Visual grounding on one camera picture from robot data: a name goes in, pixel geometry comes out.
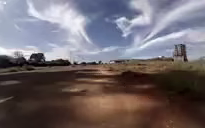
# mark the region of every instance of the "grass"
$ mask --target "grass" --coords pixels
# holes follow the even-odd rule
[[[136,72],[148,75],[150,81],[169,96],[187,96],[205,101],[205,60],[188,63],[144,62],[105,65],[110,71]]]
[[[22,72],[22,71],[33,71],[33,70],[36,69],[32,66],[11,67],[11,68],[0,69],[0,73]]]

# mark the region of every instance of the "sky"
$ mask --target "sky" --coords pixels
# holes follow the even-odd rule
[[[108,61],[205,56],[205,0],[0,0],[0,55]]]

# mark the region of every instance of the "road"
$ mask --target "road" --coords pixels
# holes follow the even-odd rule
[[[205,128],[187,103],[122,80],[98,67],[2,74],[0,128]]]

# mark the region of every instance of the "tower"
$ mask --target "tower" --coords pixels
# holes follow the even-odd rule
[[[177,44],[175,45],[174,50],[174,61],[182,61],[187,62],[187,52],[186,52],[186,45],[185,44]]]

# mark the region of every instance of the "white road marking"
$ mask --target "white road marking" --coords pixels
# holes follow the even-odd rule
[[[6,101],[8,101],[8,100],[11,100],[11,99],[13,99],[13,98],[14,98],[14,97],[11,96],[11,97],[8,97],[8,98],[5,98],[5,99],[1,99],[1,100],[0,100],[0,104],[6,102]]]
[[[9,86],[9,85],[14,85],[14,84],[19,84],[21,83],[20,81],[16,81],[16,80],[10,80],[10,81],[2,81],[0,82],[1,86]]]

